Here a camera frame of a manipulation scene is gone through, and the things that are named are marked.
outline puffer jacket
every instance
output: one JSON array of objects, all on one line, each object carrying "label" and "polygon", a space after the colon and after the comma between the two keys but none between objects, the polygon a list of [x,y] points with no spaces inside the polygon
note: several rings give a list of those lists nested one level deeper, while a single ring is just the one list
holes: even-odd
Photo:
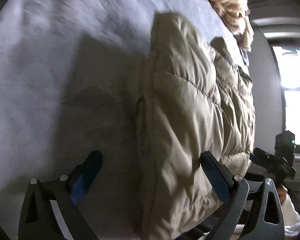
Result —
[{"label": "puffer jacket", "polygon": [[209,150],[244,175],[253,150],[252,80],[222,38],[178,13],[156,14],[150,55],[130,85],[142,179],[142,239],[175,239],[220,205],[200,167]]}]

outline window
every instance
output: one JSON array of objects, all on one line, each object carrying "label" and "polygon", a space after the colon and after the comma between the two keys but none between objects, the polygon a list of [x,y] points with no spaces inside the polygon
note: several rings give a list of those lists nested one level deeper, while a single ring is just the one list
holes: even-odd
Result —
[{"label": "window", "polygon": [[300,149],[300,47],[273,46],[285,98],[285,128],[296,135]]}]

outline metal screw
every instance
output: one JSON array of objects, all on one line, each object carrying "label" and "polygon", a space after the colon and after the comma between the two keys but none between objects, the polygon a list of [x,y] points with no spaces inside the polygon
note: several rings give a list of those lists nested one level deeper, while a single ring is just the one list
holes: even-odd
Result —
[{"label": "metal screw", "polygon": [[60,176],[61,181],[65,181],[67,179],[68,179],[68,175],[66,175],[66,174]]},{"label": "metal screw", "polygon": [[266,179],[266,184],[268,184],[268,185],[272,185],[272,184],[273,184],[273,181],[272,181],[272,179],[269,179],[269,178],[267,178],[267,179]]},{"label": "metal screw", "polygon": [[37,179],[31,179],[30,184],[36,184],[37,183]]},{"label": "metal screw", "polygon": [[234,179],[236,181],[241,181],[241,180],[243,180],[243,177],[241,175],[237,174],[237,175],[234,176]]}]

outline white wall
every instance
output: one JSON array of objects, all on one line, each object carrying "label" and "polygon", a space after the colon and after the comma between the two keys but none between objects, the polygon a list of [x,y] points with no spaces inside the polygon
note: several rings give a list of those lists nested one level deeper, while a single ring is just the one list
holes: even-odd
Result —
[{"label": "white wall", "polygon": [[254,28],[249,72],[253,80],[256,109],[255,147],[274,153],[275,136],[282,132],[282,97],[280,79],[266,37]]}]

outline gray fabric surface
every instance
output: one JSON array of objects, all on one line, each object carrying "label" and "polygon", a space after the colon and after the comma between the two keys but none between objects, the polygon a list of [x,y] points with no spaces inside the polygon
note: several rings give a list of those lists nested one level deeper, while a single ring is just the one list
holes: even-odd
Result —
[{"label": "gray fabric surface", "polygon": [[235,38],[207,0],[9,0],[0,13],[0,223],[17,238],[31,178],[104,165],[79,208],[100,239],[136,238],[138,165],[126,80],[146,56],[154,11],[180,11],[211,41]]}]

